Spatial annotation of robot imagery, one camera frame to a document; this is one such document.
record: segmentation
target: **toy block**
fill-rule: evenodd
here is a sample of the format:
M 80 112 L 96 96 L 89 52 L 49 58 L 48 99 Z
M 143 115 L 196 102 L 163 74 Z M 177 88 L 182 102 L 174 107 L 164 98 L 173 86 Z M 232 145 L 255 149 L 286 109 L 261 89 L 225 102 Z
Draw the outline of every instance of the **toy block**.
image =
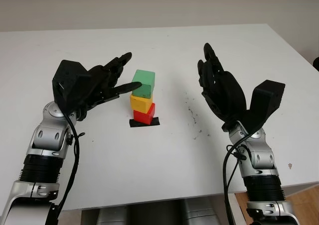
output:
M 144 124 L 151 124 L 152 119 L 155 113 L 155 103 L 152 103 L 149 111 L 147 113 L 141 113 L 138 111 L 133 111 L 134 120 L 144 123 Z
M 132 82 L 141 82 L 141 86 L 132 91 L 133 96 L 150 99 L 152 97 L 155 72 L 136 70 Z
M 151 96 L 150 99 L 147 99 L 142 97 L 135 97 L 133 96 L 133 94 L 131 94 L 130 100 L 132 110 L 147 113 L 153 103 L 153 96 Z

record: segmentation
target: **robotic hand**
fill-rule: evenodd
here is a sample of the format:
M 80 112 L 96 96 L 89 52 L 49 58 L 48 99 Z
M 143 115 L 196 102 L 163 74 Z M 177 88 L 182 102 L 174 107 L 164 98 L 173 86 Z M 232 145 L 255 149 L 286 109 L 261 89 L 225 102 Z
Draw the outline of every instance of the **robotic hand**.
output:
M 202 95 L 214 114 L 224 121 L 222 129 L 229 133 L 233 145 L 223 163 L 223 184 L 227 217 L 233 225 L 228 200 L 230 180 L 226 179 L 227 160 L 237 158 L 249 197 L 247 212 L 253 225 L 299 225 L 293 207 L 285 201 L 271 148 L 265 141 L 263 124 L 279 108 L 285 84 L 264 81 L 253 92 L 250 109 L 234 76 L 223 70 L 211 46 L 204 46 L 206 62 L 198 62 L 199 84 Z
M 123 66 L 131 57 L 131 53 L 126 53 L 89 71 L 78 62 L 61 62 L 52 80 L 54 102 L 43 109 L 43 121 L 33 133 L 24 168 L 13 183 L 0 225 L 58 223 L 79 163 L 79 137 L 83 133 L 77 135 L 74 125 L 86 117 L 88 110 L 141 86 L 141 83 L 133 82 L 115 87 Z M 73 139 L 74 166 L 62 201 L 55 205 L 50 201 L 58 196 L 59 172 Z

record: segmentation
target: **black base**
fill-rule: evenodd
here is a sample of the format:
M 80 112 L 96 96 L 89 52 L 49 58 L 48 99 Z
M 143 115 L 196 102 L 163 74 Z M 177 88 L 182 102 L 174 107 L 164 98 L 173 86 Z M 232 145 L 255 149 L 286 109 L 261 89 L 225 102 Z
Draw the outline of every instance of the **black base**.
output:
M 130 119 L 130 127 L 144 127 L 144 126 L 154 126 L 160 125 L 160 121 L 158 117 L 154 117 L 151 124 L 144 124 L 133 119 Z

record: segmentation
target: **black cable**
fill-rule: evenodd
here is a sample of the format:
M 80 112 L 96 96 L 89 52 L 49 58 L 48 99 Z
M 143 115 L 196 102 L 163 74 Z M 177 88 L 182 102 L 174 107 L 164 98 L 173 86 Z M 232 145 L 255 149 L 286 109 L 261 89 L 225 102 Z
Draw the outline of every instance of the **black cable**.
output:
M 257 126 L 256 129 L 253 130 L 253 132 L 249 133 L 248 135 L 246 135 L 245 137 L 243 137 L 239 141 L 237 141 L 233 146 L 231 146 L 231 148 L 227 151 L 227 154 L 225 155 L 224 162 L 223 162 L 223 185 L 224 185 L 224 197 L 225 197 L 226 213 L 227 213 L 227 218 L 228 218 L 229 225 L 234 225 L 234 221 L 233 221 L 233 216 L 231 214 L 231 208 L 230 208 L 229 198 L 228 198 L 228 187 L 229 187 L 229 184 L 227 182 L 227 177 L 226 177 L 226 167 L 227 167 L 228 158 L 232 154 L 234 149 L 236 149 L 246 139 L 251 137 L 256 131 L 258 131 L 263 124 L 264 124 L 264 121 L 262 123 L 260 123 L 260 125 Z
M 58 210 L 57 210 L 57 217 L 59 217 L 61 211 L 62 211 L 62 208 L 63 208 L 63 205 L 66 201 L 66 198 L 72 188 L 72 185 L 73 185 L 73 182 L 74 182 L 74 179 L 75 179 L 75 174 L 76 174 L 76 171 L 78 170 L 78 165 L 79 165 L 79 160 L 80 160 L 80 143 L 79 143 L 79 137 L 80 136 L 83 136 L 84 133 L 80 133 L 79 135 L 76 133 L 76 130 L 75 130 L 75 127 L 74 127 L 74 124 L 72 123 L 71 119 L 69 118 L 69 116 L 67 116 L 65 113 L 63 113 L 65 119 L 68 121 L 70 127 L 71 127 L 71 130 L 72 130 L 72 133 L 73 133 L 73 136 L 74 136 L 74 139 L 75 139 L 75 142 L 74 142 L 74 147 L 73 147 L 73 151 L 74 151 L 74 164 L 73 164 L 73 168 L 72 168 L 72 172 L 71 172 L 71 175 L 70 175 L 70 178 L 69 178 L 69 182 L 68 182 L 68 185 L 66 186 L 66 190 L 65 190 L 65 193 L 63 195 L 63 198 L 60 202 L 60 204 L 58 205 Z
M 227 188 L 229 188 L 230 181 L 231 181 L 231 179 L 233 178 L 233 176 L 234 176 L 234 174 L 235 174 L 235 171 L 236 171 L 236 169 L 237 169 L 238 164 L 239 164 L 239 159 L 237 159 L 237 162 L 236 162 L 236 165 L 235 165 L 235 167 L 234 167 L 234 169 L 233 169 L 233 172 L 232 172 L 231 175 L 230 175 L 230 178 L 229 178 L 228 183 L 227 183 Z

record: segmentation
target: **dirt speck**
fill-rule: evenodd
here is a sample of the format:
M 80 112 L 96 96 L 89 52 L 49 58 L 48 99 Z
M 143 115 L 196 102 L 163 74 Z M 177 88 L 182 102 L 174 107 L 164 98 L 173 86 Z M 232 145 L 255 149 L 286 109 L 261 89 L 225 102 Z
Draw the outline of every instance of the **dirt speck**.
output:
M 194 124 L 196 124 L 196 120 L 195 120 L 195 117 L 194 117 L 194 112 L 191 110 L 190 107 L 188 107 L 188 110 L 191 112 L 191 117 L 192 117 L 193 120 L 194 120 Z

